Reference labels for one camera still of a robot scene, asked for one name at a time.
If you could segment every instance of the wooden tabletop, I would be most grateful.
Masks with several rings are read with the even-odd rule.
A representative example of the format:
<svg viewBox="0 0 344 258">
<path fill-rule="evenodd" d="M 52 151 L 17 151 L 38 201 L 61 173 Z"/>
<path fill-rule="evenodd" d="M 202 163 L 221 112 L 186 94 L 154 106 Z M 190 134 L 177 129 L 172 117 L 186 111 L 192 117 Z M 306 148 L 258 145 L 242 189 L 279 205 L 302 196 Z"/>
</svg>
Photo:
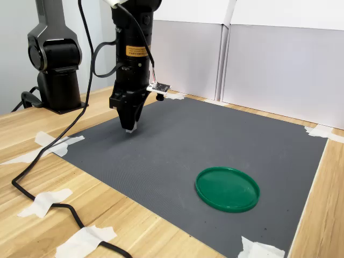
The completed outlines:
<svg viewBox="0 0 344 258">
<path fill-rule="evenodd" d="M 89 107 L 67 133 L 82 131 L 118 116 L 109 109 L 112 87 L 91 93 Z M 203 101 L 204 99 L 187 95 Z M 146 105 L 155 100 L 151 94 Z M 245 107 L 227 105 L 245 112 L 272 117 L 309 127 L 316 124 Z M 37 149 L 37 132 L 57 137 L 80 110 L 58 115 L 46 109 L 29 108 L 0 116 L 0 163 Z M 333 133 L 344 136 L 343 130 Z M 311 193 L 294 239 L 291 258 L 343 257 L 344 254 L 344 144 L 328 140 Z M 79 230 L 66 209 L 50 209 L 45 218 L 17 214 L 32 201 L 12 186 L 11 180 L 27 163 L 0 166 L 0 257 L 54 257 L 56 247 Z M 110 242 L 133 257 L 222 257 L 215 250 L 183 232 L 62 158 L 49 154 L 20 181 L 30 193 L 69 188 L 71 204 L 85 226 L 112 226 L 117 237 Z M 120 257 L 98 247 L 89 257 Z"/>
</svg>

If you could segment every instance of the masking tape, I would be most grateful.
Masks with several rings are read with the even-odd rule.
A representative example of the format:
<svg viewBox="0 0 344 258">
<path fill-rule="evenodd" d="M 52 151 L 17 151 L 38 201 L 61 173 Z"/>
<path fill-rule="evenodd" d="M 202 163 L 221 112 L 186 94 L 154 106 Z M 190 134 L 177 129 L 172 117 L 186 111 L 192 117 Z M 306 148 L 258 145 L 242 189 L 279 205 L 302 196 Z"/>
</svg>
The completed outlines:
<svg viewBox="0 0 344 258">
<path fill-rule="evenodd" d="M 332 127 L 317 125 L 315 128 L 305 126 L 305 129 L 310 136 L 329 138 L 330 140 L 344 144 L 344 137 L 332 133 Z"/>
<path fill-rule="evenodd" d="M 181 92 L 176 93 L 176 94 L 166 93 L 164 97 L 170 98 L 170 99 L 184 99 L 186 95 L 187 95 L 186 93 L 181 93 Z"/>
<path fill-rule="evenodd" d="M 63 189 L 58 192 L 41 192 L 37 194 L 33 203 L 23 209 L 18 217 L 28 217 L 36 214 L 39 218 L 44 218 L 53 203 L 60 203 L 67 199 L 73 192 L 70 189 Z"/>
<path fill-rule="evenodd" d="M 42 157 L 48 155 L 51 152 L 55 153 L 56 155 L 58 155 L 60 157 L 63 157 L 68 152 L 68 150 L 67 150 L 68 145 L 74 144 L 74 143 L 81 141 L 83 139 L 85 139 L 84 136 L 79 136 L 79 137 L 74 137 L 74 138 L 64 137 L 61 140 L 59 140 L 53 147 L 46 150 L 43 153 Z M 13 164 L 13 163 L 19 163 L 19 162 L 31 163 L 34 160 L 34 158 L 38 155 L 38 153 L 45 146 L 50 144 L 53 140 L 55 140 L 55 138 L 50 136 L 49 134 L 47 134 L 45 132 L 38 132 L 36 135 L 36 138 L 35 138 L 35 142 L 37 144 L 41 145 L 42 147 L 35 149 L 29 153 L 26 153 L 22 156 L 16 157 L 12 160 L 8 160 L 4 163 L 1 163 L 0 165 Z"/>
<path fill-rule="evenodd" d="M 215 105 L 219 105 L 219 106 L 226 106 L 226 105 L 228 105 L 228 103 L 220 102 L 220 101 L 213 101 L 211 99 L 206 99 L 204 102 L 215 104 Z"/>
<path fill-rule="evenodd" d="M 112 227 L 83 227 L 56 249 L 56 258 L 83 258 L 92 253 L 100 242 L 109 242 L 117 235 Z"/>
<path fill-rule="evenodd" d="M 278 248 L 263 243 L 251 242 L 241 237 L 243 251 L 238 258 L 284 258 L 285 252 Z"/>
</svg>

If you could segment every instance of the green lid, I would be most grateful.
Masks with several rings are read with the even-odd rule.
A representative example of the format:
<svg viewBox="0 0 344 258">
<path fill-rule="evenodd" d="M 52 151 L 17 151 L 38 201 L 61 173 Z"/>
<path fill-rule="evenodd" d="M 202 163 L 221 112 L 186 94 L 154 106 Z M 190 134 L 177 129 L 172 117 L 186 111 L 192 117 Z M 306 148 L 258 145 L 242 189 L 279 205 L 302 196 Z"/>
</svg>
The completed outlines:
<svg viewBox="0 0 344 258">
<path fill-rule="evenodd" d="M 196 191 L 211 207 L 226 212 L 244 212 L 259 200 L 257 183 L 234 168 L 214 167 L 203 170 L 196 178 Z"/>
</svg>

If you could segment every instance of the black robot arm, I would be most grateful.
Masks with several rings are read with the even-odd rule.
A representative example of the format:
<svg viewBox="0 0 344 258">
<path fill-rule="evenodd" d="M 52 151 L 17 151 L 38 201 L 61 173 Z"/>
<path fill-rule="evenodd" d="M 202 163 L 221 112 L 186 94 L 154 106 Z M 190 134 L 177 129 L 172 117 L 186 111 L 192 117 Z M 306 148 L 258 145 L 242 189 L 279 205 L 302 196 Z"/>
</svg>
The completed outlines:
<svg viewBox="0 0 344 258">
<path fill-rule="evenodd" d="M 149 61 L 152 63 L 155 81 L 154 60 L 149 49 L 152 42 L 153 12 L 160 4 L 161 0 L 129 0 L 112 8 L 118 39 L 116 63 L 122 65 L 116 72 L 110 108 L 117 109 L 122 127 L 129 131 L 139 121 L 150 93 L 147 91 Z"/>
<path fill-rule="evenodd" d="M 22 95 L 23 103 L 57 113 L 82 108 L 76 76 L 82 53 L 76 34 L 65 24 L 62 0 L 36 0 L 36 6 L 39 24 L 27 39 L 30 61 L 40 72 L 37 83 L 41 103 L 38 105 L 29 92 Z"/>
</svg>

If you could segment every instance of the white panel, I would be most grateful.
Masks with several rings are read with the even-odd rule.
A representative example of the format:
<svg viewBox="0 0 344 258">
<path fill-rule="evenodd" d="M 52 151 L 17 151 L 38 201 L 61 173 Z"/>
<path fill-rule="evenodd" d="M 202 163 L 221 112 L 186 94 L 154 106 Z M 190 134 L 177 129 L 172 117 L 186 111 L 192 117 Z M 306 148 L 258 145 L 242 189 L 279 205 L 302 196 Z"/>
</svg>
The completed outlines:
<svg viewBox="0 0 344 258">
<path fill-rule="evenodd" d="M 220 41 L 219 24 L 154 21 L 156 79 L 173 90 L 214 99 Z"/>
<path fill-rule="evenodd" d="M 238 0 L 231 24 L 344 30 L 343 0 Z"/>
<path fill-rule="evenodd" d="M 223 101 L 344 129 L 344 32 L 232 25 Z"/>
<path fill-rule="evenodd" d="M 156 20 L 229 25 L 236 0 L 162 0 Z"/>
</svg>

